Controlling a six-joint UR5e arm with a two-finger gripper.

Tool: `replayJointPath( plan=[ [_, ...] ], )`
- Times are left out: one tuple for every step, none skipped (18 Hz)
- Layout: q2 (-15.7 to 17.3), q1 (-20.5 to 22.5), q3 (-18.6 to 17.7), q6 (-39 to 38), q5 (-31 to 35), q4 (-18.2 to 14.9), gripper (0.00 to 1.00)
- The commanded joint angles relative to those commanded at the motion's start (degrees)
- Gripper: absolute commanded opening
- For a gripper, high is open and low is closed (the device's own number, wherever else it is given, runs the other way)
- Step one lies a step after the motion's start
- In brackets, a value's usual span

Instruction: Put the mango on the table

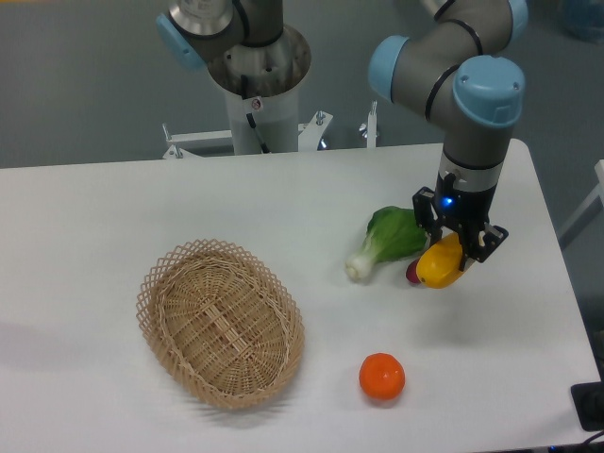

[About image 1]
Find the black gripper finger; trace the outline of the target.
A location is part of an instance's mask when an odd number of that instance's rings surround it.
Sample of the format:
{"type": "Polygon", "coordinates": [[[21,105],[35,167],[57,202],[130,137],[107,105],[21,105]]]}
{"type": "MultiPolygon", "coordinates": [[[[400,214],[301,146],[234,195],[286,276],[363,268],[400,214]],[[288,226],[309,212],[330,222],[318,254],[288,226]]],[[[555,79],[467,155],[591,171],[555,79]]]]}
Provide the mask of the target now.
{"type": "Polygon", "coordinates": [[[443,225],[434,208],[435,192],[427,187],[420,189],[413,197],[415,222],[428,237],[428,245],[433,246],[442,239],[443,225]]]}
{"type": "Polygon", "coordinates": [[[509,237],[509,231],[501,226],[484,224],[460,224],[458,231],[461,245],[459,270],[465,272],[473,262],[485,262],[509,237]]]}

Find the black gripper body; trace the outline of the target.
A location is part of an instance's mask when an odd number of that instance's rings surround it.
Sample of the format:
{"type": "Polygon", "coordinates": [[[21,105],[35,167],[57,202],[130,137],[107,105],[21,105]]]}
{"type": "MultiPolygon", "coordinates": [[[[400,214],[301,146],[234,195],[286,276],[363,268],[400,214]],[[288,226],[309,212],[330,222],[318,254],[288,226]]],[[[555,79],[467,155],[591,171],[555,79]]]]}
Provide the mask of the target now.
{"type": "Polygon", "coordinates": [[[452,175],[438,176],[434,208],[443,225],[459,231],[461,227],[482,231],[490,223],[489,211],[496,186],[481,191],[467,192],[457,189],[457,178],[452,175]]]}

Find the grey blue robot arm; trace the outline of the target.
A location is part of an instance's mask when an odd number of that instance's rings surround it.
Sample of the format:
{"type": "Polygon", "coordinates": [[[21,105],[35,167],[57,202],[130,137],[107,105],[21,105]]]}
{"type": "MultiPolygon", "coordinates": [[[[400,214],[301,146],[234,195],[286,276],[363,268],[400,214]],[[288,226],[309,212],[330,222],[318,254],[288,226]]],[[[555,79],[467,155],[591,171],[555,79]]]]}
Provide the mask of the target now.
{"type": "MultiPolygon", "coordinates": [[[[444,229],[461,246],[458,268],[482,262],[507,232],[490,222],[525,77],[501,52],[525,29],[523,1],[438,1],[436,26],[422,39],[391,36],[368,66],[371,89],[423,116],[445,133],[437,182],[412,199],[432,245],[444,229]]],[[[158,16],[165,46],[188,69],[205,68],[233,105],[239,154],[299,149],[297,110],[277,108],[310,68],[306,40],[283,20],[279,1],[175,1],[158,16]]]]}

